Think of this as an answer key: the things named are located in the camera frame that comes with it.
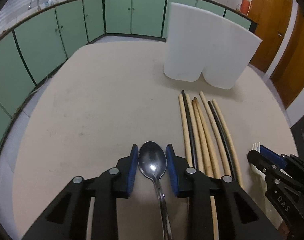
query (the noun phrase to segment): metal spoon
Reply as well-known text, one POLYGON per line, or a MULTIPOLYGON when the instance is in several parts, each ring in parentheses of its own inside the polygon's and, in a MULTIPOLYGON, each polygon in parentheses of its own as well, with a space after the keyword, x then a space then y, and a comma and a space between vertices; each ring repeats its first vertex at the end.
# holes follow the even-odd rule
POLYGON ((160 178, 164 174, 167 165, 164 151, 155 142, 144 143, 139 150, 138 165, 141 173, 154 183, 161 211, 163 239, 172 240, 168 211, 166 210, 164 194, 160 184, 160 178))

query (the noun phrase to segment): faucet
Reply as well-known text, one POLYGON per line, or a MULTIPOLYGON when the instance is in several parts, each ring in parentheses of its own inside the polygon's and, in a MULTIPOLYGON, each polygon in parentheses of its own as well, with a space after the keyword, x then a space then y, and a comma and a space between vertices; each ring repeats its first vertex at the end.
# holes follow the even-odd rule
POLYGON ((41 11, 41 7, 39 6, 39 0, 37 0, 37 10, 41 11))

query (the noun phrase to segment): silver rivet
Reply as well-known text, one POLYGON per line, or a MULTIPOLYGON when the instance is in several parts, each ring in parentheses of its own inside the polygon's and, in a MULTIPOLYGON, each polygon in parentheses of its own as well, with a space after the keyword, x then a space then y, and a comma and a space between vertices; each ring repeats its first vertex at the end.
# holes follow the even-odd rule
POLYGON ((226 182, 226 183, 230 183, 232 181, 232 177, 228 176, 228 175, 225 175, 223 177, 223 180, 226 182))
POLYGON ((109 173, 114 175, 114 174, 118 174, 119 173, 119 169, 118 168, 110 168, 109 173))
POLYGON ((73 178, 73 183, 79 184, 82 180, 83 178, 81 176, 76 176, 73 178))
POLYGON ((194 173, 196 173, 196 169, 194 169, 192 167, 189 167, 189 168, 187 168, 187 173, 188 174, 194 174, 194 173))

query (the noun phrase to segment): table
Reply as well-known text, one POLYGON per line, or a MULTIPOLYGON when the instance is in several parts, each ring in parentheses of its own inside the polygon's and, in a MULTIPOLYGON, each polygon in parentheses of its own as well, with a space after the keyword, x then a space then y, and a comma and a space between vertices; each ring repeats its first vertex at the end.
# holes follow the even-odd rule
MULTIPOLYGON (((165 51, 166 43, 156 41, 86 45, 54 76, 31 115, 15 166, 13 211, 21 236, 74 176, 99 176, 129 155, 132 144, 140 147, 152 140, 165 149, 172 143, 176 154, 185 156, 178 102, 182 89, 191 98, 200 100, 202 90, 208 100, 218 101, 245 190, 263 203, 260 183, 246 159, 252 144, 297 154, 273 95, 249 67, 230 90, 212 87, 203 77, 195 82, 171 80, 163 73, 165 51)), ((161 184, 173 238, 185 239, 187 200, 175 198, 167 173, 161 184)), ((162 239, 154 187, 139 170, 131 197, 117 199, 117 212, 119 239, 162 239)), ((273 222, 280 223, 278 215, 273 222)))

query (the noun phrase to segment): tiled floor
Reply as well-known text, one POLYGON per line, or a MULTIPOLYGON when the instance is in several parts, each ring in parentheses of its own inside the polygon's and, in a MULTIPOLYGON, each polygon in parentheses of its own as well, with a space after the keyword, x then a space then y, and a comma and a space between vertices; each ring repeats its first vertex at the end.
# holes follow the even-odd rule
MULTIPOLYGON (((96 43, 101 42, 112 42, 112 41, 149 41, 146 39, 132 38, 132 37, 104 37, 98 40, 96 43)), ((263 79, 267 87, 270 89, 274 95, 276 101, 279 103, 280 108, 282 109, 285 118, 287 120, 288 116, 286 115, 284 106, 281 102, 281 99, 273 86, 271 80, 267 78, 263 72, 257 68, 251 66, 252 69, 263 79)), ((13 214, 13 205, 12 205, 12 184, 13 184, 13 175, 15 169, 16 158, 18 150, 20 147, 21 140, 23 138, 25 129, 28 125, 31 114, 39 101, 42 93, 46 87, 51 82, 51 78, 44 83, 38 91, 34 93, 34 96, 30 99, 27 105, 24 107, 23 111, 18 116, 14 125, 12 126, 8 137, 5 141, 2 152, 0 153, 0 223, 12 237, 13 240, 20 239, 17 229, 15 227, 14 214, 13 214)))

